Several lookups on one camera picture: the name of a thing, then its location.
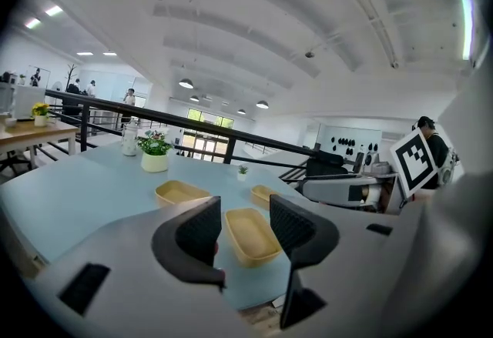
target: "wooden table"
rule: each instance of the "wooden table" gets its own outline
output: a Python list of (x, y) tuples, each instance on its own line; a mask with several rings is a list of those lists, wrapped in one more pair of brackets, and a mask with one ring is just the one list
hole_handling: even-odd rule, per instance
[(6, 127), (4, 120), (5, 117), (0, 117), (0, 153), (29, 148), (34, 167), (34, 145), (69, 139), (69, 155), (75, 155), (75, 134), (79, 129), (73, 125), (50, 119), (46, 127), (35, 127), (32, 120)]

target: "small potted plant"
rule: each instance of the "small potted plant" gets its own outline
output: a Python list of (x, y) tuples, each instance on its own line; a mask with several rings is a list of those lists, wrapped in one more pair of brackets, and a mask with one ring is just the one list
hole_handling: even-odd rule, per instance
[(168, 151), (173, 148), (165, 141), (165, 135), (156, 130), (146, 131), (146, 137), (139, 137), (137, 145), (144, 152), (141, 166), (147, 172), (161, 172), (168, 169)]
[(34, 116), (34, 126), (45, 127), (48, 123), (48, 104), (37, 102), (32, 107), (32, 115)]
[(245, 179), (247, 178), (247, 172), (248, 172), (247, 166), (238, 167), (238, 180), (240, 182), (245, 182)]

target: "fluorescent light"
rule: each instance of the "fluorescent light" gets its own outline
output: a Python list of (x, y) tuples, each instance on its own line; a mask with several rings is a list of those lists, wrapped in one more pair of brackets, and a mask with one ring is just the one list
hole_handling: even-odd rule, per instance
[(260, 100), (257, 103), (257, 107), (262, 108), (262, 109), (269, 109), (269, 104), (267, 104), (267, 101)]
[(29, 22), (27, 22), (25, 24), (25, 27), (27, 27), (27, 28), (34, 28), (37, 25), (39, 25), (40, 23), (41, 23), (41, 21), (39, 21), (39, 19), (34, 18), (33, 20), (30, 20)]
[(472, 45), (472, 0), (462, 0), (462, 9), (464, 10), (464, 49), (462, 50), (462, 58), (469, 60), (471, 58)]
[(58, 7), (57, 5), (55, 5), (55, 7), (51, 7), (49, 10), (45, 11), (45, 13), (48, 14), (49, 16), (59, 14), (60, 12), (63, 12), (63, 10), (60, 7)]
[(179, 81), (179, 85), (186, 89), (193, 89), (193, 83), (188, 78), (183, 78)]

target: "ceiling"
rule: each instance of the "ceiling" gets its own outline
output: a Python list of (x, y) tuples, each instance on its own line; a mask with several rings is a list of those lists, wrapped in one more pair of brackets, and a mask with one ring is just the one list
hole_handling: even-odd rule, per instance
[[(122, 64), (118, 56), (106, 56), (109, 51), (93, 35), (87, 32), (66, 12), (48, 16), (45, 11), (58, 3), (53, 0), (19, 0), (10, 14), (10, 26), (18, 29), (23, 35), (35, 41), (51, 46), (57, 53), (68, 56), (79, 63)], [(25, 24), (33, 18), (41, 21), (34, 28), (26, 28)], [(79, 56), (77, 52), (92, 52), (92, 56)]]
[[(39, 1), (22, 7), (42, 13)], [(250, 117), (350, 110), (392, 116), (384, 103), (374, 112), (369, 106), (382, 102), (385, 94), (379, 89), (389, 85), (400, 93), (396, 101), (409, 104), (416, 104), (413, 94), (423, 90), (443, 91), (443, 98), (451, 99), (458, 78), (471, 71), (471, 61), (461, 57), (461, 0), (53, 1), (83, 27), (60, 14), (49, 21), (59, 22), (65, 32), (55, 36), (43, 25), (33, 31), (40, 38), (72, 55), (111, 46), (173, 98), (208, 95), (245, 108)], [(307, 52), (314, 57), (308, 59)], [(196, 88), (180, 88), (181, 78), (191, 79)], [(359, 111), (335, 88), (351, 85), (344, 90), (352, 91), (375, 82), (381, 88), (374, 88), (375, 97), (366, 98)], [(326, 98), (310, 97), (321, 89)], [(255, 107), (260, 99), (270, 103), (268, 112)], [(395, 115), (415, 113), (402, 109)]]

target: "rectangular wooden tray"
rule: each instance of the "rectangular wooden tray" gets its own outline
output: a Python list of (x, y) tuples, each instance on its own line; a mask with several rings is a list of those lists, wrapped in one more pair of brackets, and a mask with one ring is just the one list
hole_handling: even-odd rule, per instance
[(281, 253), (279, 241), (259, 211), (232, 209), (225, 213), (225, 220), (228, 237), (242, 266), (258, 267)]
[(210, 193), (206, 190), (180, 181), (168, 181), (156, 188), (156, 199), (159, 206), (169, 206), (208, 196)]
[(271, 194), (279, 194), (279, 193), (274, 192), (271, 188), (267, 186), (257, 185), (252, 188), (252, 195), (250, 197), (250, 201), (256, 206), (259, 206), (269, 211)]

